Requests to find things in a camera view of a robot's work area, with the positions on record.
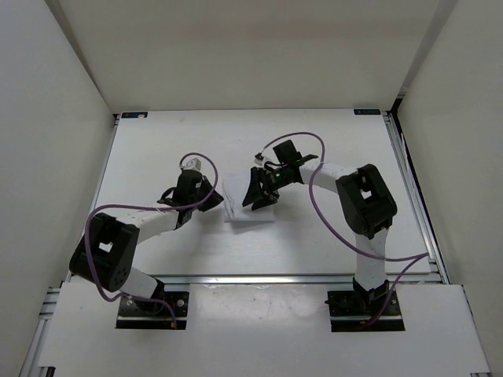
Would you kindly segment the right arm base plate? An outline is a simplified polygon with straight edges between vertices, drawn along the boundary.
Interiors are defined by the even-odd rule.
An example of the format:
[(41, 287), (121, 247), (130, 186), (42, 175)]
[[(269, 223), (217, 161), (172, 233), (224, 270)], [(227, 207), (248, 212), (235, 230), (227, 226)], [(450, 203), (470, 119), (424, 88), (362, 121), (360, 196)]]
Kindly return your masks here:
[(380, 318), (370, 325), (367, 324), (375, 314), (382, 309), (386, 296), (379, 298), (369, 307), (362, 306), (357, 301), (354, 291), (328, 291), (325, 304), (329, 307), (332, 333), (349, 333), (360, 331), (397, 332), (405, 331), (402, 312), (394, 291), (380, 315)]

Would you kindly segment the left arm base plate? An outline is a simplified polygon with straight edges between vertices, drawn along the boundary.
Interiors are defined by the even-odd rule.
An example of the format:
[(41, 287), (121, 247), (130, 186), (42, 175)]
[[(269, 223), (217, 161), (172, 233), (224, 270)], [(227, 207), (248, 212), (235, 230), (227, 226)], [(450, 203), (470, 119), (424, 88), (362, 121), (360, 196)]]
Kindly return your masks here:
[(165, 291), (164, 301), (170, 305), (176, 317), (162, 304), (121, 298), (116, 318), (117, 329), (185, 330), (189, 309), (188, 291)]

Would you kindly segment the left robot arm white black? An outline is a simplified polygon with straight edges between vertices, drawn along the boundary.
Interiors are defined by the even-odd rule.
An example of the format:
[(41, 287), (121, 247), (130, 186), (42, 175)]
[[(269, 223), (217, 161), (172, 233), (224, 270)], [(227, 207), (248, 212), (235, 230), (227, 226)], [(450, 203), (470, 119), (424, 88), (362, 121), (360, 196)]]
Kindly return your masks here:
[(165, 299), (164, 283), (133, 267), (137, 245), (165, 232), (180, 229), (193, 212), (206, 212), (223, 202), (206, 176), (178, 178), (157, 203), (167, 211), (134, 211), (123, 218), (104, 212), (95, 214), (84, 236), (89, 238), (90, 253), (81, 239), (69, 262), (72, 274), (94, 282), (88, 257), (96, 269), (101, 287), (109, 292), (129, 296), (148, 315), (168, 314), (173, 305)]

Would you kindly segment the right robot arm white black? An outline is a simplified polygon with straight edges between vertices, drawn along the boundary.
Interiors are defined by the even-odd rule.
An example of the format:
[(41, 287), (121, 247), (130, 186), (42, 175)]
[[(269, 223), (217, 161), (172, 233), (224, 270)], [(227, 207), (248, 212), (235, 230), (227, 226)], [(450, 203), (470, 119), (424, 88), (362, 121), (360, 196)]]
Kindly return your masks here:
[(348, 170), (319, 159), (275, 168), (264, 163), (251, 168), (242, 206), (252, 210), (271, 206), (278, 201), (279, 190), (294, 183), (308, 186), (310, 200), (314, 200), (315, 187), (338, 195), (343, 217), (355, 237), (355, 244), (351, 244), (337, 236), (357, 253), (353, 304), (360, 313), (374, 312), (390, 291), (385, 271), (386, 239), (398, 212), (377, 167), (367, 164)]

